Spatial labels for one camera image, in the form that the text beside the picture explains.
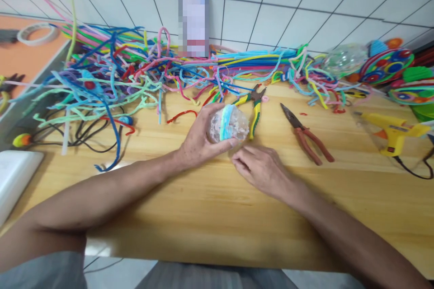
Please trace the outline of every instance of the clear plastic sphere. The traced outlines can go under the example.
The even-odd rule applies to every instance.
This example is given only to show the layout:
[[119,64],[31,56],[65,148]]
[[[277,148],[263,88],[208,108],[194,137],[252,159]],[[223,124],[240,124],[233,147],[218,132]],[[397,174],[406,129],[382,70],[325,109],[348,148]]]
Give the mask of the clear plastic sphere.
[[[223,125],[222,117],[227,119],[227,122],[223,121]],[[246,139],[248,134],[249,121],[244,113],[235,105],[226,105],[211,117],[208,137],[213,143],[231,138],[238,139],[239,142],[242,142]]]
[[368,59],[368,49],[361,44],[339,45],[331,51],[321,68],[337,79],[357,72]]

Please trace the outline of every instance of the white tape roll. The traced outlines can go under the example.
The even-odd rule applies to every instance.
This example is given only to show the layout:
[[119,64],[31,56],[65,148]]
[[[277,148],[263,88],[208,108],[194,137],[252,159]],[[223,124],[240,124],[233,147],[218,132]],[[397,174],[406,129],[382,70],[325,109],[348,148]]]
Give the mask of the white tape roll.
[[[44,37],[41,37],[37,40],[33,40],[30,41],[28,40],[28,36],[33,33],[34,31],[38,30],[38,29],[43,29],[43,28],[48,28],[50,30],[50,32],[45,35]],[[56,38],[58,33],[58,30],[56,27],[50,25],[49,23],[36,23],[30,26],[27,26],[24,29],[21,29],[20,32],[17,35],[17,39],[28,45],[28,46],[39,46],[39,45],[43,45],[43,44],[47,44],[48,42],[51,42],[53,39]]]

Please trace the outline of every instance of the glue gun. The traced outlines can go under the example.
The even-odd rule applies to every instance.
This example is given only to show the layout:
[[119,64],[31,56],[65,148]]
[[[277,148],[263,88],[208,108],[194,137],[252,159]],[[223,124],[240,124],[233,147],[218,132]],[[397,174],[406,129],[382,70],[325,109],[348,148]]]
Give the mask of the glue gun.
[[410,126],[406,124],[406,120],[397,117],[389,117],[376,113],[354,113],[360,115],[362,119],[382,128],[380,132],[374,135],[387,139],[387,148],[380,150],[380,153],[388,157],[395,157],[401,154],[406,137],[419,138],[431,131],[431,128],[427,125],[415,124]]

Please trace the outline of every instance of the blurred label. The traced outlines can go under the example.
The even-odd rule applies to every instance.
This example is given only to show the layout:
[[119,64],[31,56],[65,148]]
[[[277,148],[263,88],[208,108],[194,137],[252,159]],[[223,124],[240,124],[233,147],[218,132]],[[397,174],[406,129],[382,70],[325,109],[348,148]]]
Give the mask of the blurred label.
[[208,57],[209,0],[179,0],[179,56]]

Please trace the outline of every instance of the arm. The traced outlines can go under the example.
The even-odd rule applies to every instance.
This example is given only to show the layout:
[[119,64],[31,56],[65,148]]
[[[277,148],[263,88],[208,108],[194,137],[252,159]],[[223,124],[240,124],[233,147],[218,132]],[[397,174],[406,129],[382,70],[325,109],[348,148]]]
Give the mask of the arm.
[[432,288],[384,239],[291,176],[273,149],[245,146],[232,157],[253,186],[305,217],[335,253],[379,288]]
[[211,144],[206,138],[210,116],[223,106],[204,107],[178,150],[90,177],[26,212],[0,238],[0,273],[53,252],[84,253],[88,229],[107,222],[168,178],[231,149],[236,139]]

